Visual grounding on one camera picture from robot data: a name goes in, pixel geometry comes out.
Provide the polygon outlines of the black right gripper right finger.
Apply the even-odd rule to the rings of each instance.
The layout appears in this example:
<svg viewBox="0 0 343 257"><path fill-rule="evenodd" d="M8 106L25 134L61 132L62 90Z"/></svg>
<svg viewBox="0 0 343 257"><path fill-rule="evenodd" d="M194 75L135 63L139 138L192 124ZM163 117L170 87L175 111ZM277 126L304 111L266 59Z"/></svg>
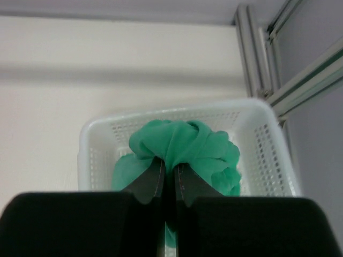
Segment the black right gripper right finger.
<svg viewBox="0 0 343 257"><path fill-rule="evenodd" d="M324 212L299 197L223 196L174 169L178 256L336 256Z"/></svg>

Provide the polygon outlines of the green tank top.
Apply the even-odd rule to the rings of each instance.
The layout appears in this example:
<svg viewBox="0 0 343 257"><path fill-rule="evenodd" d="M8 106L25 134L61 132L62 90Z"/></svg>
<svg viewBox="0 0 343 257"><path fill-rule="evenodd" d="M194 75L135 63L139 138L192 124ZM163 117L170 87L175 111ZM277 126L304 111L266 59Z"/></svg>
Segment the green tank top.
<svg viewBox="0 0 343 257"><path fill-rule="evenodd" d="M167 182L173 169L187 163L192 170L224 196L239 196L240 150L225 131L212 131L198 120L152 120L129 139L130 154L115 164L111 187L122 190L137 179L158 157L165 162Z"/></svg>

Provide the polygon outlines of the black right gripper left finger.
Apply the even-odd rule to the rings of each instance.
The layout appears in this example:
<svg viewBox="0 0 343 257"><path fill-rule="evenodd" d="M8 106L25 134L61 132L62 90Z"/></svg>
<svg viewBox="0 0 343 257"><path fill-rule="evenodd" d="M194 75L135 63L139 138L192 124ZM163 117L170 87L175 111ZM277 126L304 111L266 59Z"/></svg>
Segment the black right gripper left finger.
<svg viewBox="0 0 343 257"><path fill-rule="evenodd" d="M164 256L165 164L117 192L34 192L1 216L1 256Z"/></svg>

